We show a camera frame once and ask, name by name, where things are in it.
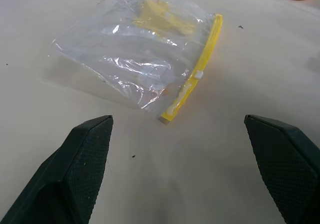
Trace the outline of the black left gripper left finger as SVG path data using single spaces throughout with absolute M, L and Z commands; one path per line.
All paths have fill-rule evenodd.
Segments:
M 37 169 L 0 224 L 89 224 L 105 173 L 113 117 L 74 127 Z

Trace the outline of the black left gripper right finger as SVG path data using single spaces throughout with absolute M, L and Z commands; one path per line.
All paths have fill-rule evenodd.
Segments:
M 262 180 L 286 224 L 320 224 L 320 148 L 298 127 L 244 119 Z

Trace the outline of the clear yellow-zip plastic bag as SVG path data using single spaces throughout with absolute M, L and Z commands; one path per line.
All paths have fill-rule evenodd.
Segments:
M 222 24 L 221 14 L 189 0 L 103 0 L 51 48 L 172 121 L 203 77 Z

